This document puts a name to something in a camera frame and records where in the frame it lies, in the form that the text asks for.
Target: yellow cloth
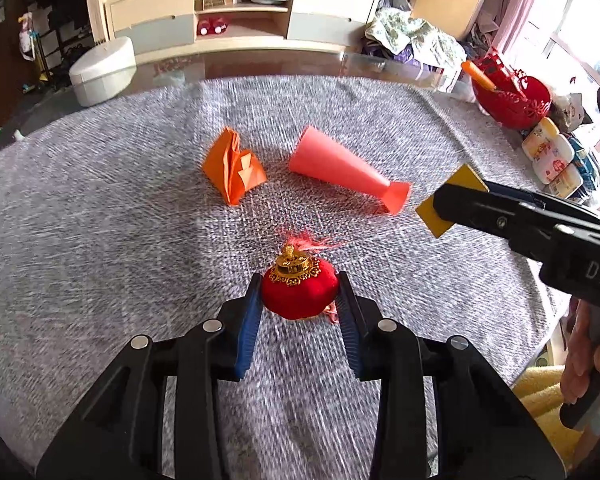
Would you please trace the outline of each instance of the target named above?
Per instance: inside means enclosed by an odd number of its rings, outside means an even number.
[[[564,402],[560,392],[563,370],[563,366],[528,368],[513,387],[513,392],[536,420],[564,465],[569,467],[581,433],[565,428],[560,422],[560,407]]]

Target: cabinet drawer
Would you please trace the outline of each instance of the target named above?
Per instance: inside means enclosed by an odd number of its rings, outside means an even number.
[[[293,0],[291,12],[323,14],[366,23],[376,0]]]
[[[144,54],[170,46],[193,43],[193,14],[138,23],[116,31],[116,38],[126,36],[134,44],[134,52]]]
[[[120,0],[111,4],[113,30],[134,23],[193,13],[193,0]]]
[[[365,23],[354,22],[349,18],[292,12],[286,38],[357,46],[365,33],[365,27]]]

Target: gold ornament cap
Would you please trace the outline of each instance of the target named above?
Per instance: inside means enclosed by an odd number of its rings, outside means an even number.
[[[272,282],[285,282],[287,285],[300,285],[302,280],[320,274],[320,260],[305,251],[298,251],[291,244],[282,247],[282,252],[271,267],[269,277]]]

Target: gray drawer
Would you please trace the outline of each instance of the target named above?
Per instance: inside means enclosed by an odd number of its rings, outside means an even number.
[[[134,52],[144,54],[170,46],[193,43],[193,14],[169,16],[138,23],[116,31],[116,38],[126,36],[134,44]]]
[[[292,12],[286,38],[356,46],[364,36],[365,27],[365,23],[349,18]]]

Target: human hand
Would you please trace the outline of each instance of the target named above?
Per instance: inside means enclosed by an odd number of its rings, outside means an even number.
[[[600,372],[600,345],[594,352],[589,339],[589,316],[589,304],[580,300],[576,323],[568,341],[569,354],[560,380],[562,395],[569,404],[573,404],[587,392],[593,367]]]

